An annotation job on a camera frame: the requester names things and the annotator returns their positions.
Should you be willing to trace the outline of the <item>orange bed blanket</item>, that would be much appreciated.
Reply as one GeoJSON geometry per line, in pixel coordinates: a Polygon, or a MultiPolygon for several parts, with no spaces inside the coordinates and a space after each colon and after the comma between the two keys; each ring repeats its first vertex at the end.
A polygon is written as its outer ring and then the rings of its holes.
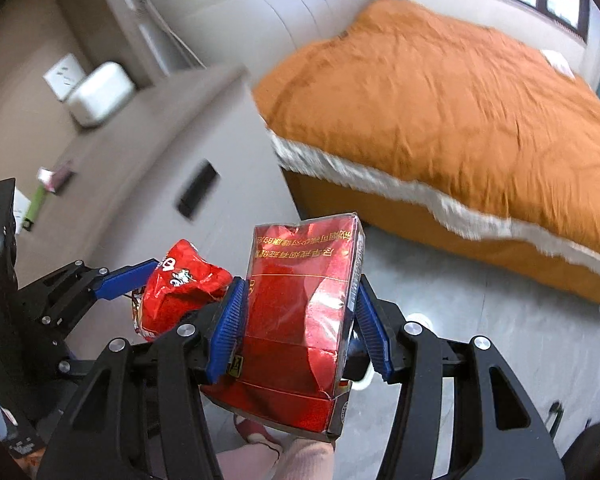
{"type": "Polygon", "coordinates": [[[600,304],[600,99],[497,29],[376,0],[253,91],[310,214],[600,304]]]}

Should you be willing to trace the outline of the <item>red snack bag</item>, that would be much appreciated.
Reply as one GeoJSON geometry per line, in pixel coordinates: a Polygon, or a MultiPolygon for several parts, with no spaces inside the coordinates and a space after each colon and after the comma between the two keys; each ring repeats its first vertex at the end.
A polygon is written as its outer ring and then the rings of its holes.
{"type": "Polygon", "coordinates": [[[145,340],[155,340],[186,313],[220,301],[232,279],[230,272],[204,260],[191,242],[179,240],[147,283],[132,291],[135,331],[145,340]]]}

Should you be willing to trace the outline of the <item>beige padded headboard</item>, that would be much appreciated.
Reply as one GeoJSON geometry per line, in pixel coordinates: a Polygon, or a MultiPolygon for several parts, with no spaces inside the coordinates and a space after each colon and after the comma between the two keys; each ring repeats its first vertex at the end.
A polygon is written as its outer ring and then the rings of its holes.
{"type": "Polygon", "coordinates": [[[340,35],[373,0],[142,0],[202,66],[242,64],[259,81],[294,51],[340,35]]]}

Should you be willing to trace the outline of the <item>red slipper foot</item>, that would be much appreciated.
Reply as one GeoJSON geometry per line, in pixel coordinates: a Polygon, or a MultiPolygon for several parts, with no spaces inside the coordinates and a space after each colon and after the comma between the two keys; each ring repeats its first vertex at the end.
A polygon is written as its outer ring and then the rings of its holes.
{"type": "Polygon", "coordinates": [[[276,452],[278,455],[283,453],[283,445],[281,445],[273,436],[268,432],[265,426],[254,422],[251,419],[235,415],[234,427],[237,433],[242,437],[248,444],[262,444],[270,450],[276,452]]]}

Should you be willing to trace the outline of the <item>white wall switch plate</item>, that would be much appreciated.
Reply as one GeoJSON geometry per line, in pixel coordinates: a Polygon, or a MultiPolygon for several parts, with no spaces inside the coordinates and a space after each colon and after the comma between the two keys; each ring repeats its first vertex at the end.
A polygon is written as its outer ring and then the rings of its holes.
{"type": "Polygon", "coordinates": [[[60,102],[64,102],[85,77],[83,67],[72,53],[66,54],[43,75],[60,102]]]}

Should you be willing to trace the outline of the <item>green tube wrapper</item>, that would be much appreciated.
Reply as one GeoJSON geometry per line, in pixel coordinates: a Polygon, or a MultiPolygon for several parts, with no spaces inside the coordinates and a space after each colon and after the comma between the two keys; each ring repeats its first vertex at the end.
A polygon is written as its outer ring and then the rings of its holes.
{"type": "Polygon", "coordinates": [[[36,189],[22,220],[22,228],[24,230],[32,230],[36,220],[38,220],[38,216],[40,215],[41,209],[45,203],[47,194],[48,192],[44,185],[40,185],[36,189]]]}

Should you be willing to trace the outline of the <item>pink trouser leg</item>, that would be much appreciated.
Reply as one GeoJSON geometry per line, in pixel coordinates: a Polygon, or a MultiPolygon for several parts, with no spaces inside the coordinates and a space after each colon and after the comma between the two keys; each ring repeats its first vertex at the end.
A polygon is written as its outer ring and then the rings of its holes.
{"type": "Polygon", "coordinates": [[[224,479],[332,480],[335,450],[330,443],[296,439],[281,453],[263,443],[245,444],[216,460],[224,479]]]}

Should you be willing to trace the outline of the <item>white toaster-like appliance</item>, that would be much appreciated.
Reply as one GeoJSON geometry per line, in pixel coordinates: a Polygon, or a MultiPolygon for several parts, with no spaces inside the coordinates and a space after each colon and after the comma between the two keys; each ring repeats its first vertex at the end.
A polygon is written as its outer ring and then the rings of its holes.
{"type": "Polygon", "coordinates": [[[65,104],[81,127],[93,128],[124,107],[135,91],[135,84],[124,68],[106,62],[72,90],[65,104]]]}

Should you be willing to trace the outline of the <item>pink white toothpaste tube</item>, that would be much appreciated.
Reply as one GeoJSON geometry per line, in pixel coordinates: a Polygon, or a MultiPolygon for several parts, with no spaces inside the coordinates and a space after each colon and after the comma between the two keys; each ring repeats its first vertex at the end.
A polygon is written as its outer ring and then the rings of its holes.
{"type": "Polygon", "coordinates": [[[67,160],[54,169],[40,168],[36,178],[47,193],[58,194],[74,175],[73,162],[67,160]]]}

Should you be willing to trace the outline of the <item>red cigarette carton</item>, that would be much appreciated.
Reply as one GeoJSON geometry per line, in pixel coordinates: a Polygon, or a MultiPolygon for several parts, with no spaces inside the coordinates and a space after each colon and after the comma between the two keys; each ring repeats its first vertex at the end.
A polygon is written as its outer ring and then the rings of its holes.
{"type": "Polygon", "coordinates": [[[353,212],[256,226],[242,332],[226,374],[204,394],[288,434],[337,440],[364,249],[353,212]]]}

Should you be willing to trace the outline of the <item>white wall power socket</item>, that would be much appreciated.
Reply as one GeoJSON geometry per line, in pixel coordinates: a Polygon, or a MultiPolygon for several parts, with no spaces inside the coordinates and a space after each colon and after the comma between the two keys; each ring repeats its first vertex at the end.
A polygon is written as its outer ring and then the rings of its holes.
{"type": "Polygon", "coordinates": [[[14,191],[14,206],[12,206],[12,214],[15,219],[15,233],[19,234],[22,230],[24,218],[31,205],[31,201],[20,191],[19,188],[15,188],[14,191]]]}

